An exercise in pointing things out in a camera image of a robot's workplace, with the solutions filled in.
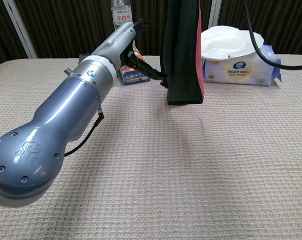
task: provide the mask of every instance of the blue logo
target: blue logo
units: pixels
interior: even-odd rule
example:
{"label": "blue logo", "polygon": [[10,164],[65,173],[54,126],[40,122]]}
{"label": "blue logo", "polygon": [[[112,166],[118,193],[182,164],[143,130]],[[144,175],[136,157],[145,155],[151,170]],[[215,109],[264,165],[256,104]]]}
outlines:
{"label": "blue logo", "polygon": [[246,67],[246,63],[243,61],[239,61],[234,64],[233,68],[235,69],[244,69]]}
{"label": "blue logo", "polygon": [[88,74],[90,77],[95,77],[95,76],[96,76],[95,71],[87,71],[87,74]]}

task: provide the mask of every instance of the robot logo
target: robot logo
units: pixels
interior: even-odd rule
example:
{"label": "robot logo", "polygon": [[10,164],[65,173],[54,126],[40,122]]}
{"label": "robot logo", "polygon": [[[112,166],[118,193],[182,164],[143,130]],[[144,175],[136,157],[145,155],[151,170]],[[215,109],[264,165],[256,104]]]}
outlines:
{"label": "robot logo", "polygon": [[42,153],[42,148],[39,144],[32,141],[25,142],[21,148],[14,153],[14,161],[25,160],[27,162],[35,163],[37,157]]}
{"label": "robot logo", "polygon": [[95,71],[87,71],[87,74],[90,76],[90,77],[95,77],[96,76],[96,73]]}

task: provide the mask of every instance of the bottle label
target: bottle label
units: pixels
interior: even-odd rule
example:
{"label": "bottle label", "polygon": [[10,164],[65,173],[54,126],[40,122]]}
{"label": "bottle label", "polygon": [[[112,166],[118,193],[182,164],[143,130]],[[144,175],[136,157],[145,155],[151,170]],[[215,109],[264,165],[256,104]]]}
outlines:
{"label": "bottle label", "polygon": [[123,9],[112,9],[114,25],[122,25],[126,22],[132,22],[132,10],[128,6]]}

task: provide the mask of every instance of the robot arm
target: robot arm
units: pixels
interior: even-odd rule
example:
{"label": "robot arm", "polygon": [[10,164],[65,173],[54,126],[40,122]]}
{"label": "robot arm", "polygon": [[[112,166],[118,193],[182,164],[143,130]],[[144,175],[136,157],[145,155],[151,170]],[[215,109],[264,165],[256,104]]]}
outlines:
{"label": "robot arm", "polygon": [[[58,175],[68,142],[81,137],[116,80],[116,71],[136,60],[132,41],[141,26],[127,22],[85,58],[36,110],[32,121],[0,137],[0,206],[38,200]],[[132,67],[139,70],[139,61]],[[141,72],[164,78],[143,62]]]}

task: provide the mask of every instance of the tissue box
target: tissue box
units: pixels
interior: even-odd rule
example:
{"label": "tissue box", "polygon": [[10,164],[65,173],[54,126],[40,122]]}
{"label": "tissue box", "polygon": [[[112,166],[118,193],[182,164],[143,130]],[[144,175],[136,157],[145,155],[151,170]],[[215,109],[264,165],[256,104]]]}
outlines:
{"label": "tissue box", "polygon": [[[138,51],[138,49],[135,49],[135,55],[143,60],[143,56],[141,53]],[[134,70],[128,66],[122,66],[120,68],[120,77],[123,81],[123,85],[131,85],[131,84],[138,84],[138,83],[144,83],[144,82],[149,82],[151,79],[148,76],[143,75],[142,73],[138,72],[137,70]]]}
{"label": "tissue box", "polygon": [[[263,45],[260,50],[269,60],[281,63],[272,46]],[[227,60],[204,60],[203,76],[206,82],[262,86],[270,86],[275,78],[281,80],[280,69],[265,63],[256,52]]]}

